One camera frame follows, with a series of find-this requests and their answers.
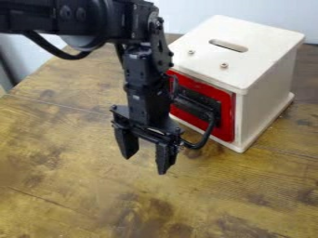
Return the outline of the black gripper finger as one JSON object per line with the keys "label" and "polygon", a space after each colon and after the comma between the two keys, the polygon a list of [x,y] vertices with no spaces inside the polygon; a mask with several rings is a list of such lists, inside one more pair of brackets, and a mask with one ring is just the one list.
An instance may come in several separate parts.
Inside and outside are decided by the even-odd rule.
{"label": "black gripper finger", "polygon": [[115,129],[115,140],[119,146],[120,153],[125,159],[129,159],[139,151],[137,136],[128,129]]}
{"label": "black gripper finger", "polygon": [[155,162],[158,174],[164,175],[170,167],[175,164],[178,151],[172,145],[158,143],[155,149]]}

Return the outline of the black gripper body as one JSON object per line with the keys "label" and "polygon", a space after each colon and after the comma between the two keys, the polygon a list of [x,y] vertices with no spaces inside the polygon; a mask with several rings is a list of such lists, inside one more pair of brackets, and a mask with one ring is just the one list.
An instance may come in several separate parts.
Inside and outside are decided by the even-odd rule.
{"label": "black gripper body", "polygon": [[182,132],[168,116],[172,53],[150,46],[117,46],[116,54],[124,71],[127,104],[112,107],[112,126],[131,130],[137,139],[178,149]]}

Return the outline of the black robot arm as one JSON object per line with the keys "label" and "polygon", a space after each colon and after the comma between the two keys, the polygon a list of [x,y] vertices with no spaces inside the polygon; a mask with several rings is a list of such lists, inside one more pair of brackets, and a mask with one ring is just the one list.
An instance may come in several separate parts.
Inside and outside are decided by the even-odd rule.
{"label": "black robot arm", "polygon": [[20,34],[64,60],[111,43],[124,72],[128,104],[115,105],[112,126],[124,158],[139,140],[155,144],[158,173],[175,164],[180,130],[168,117],[174,53],[159,9],[147,0],[0,0],[0,33]]}

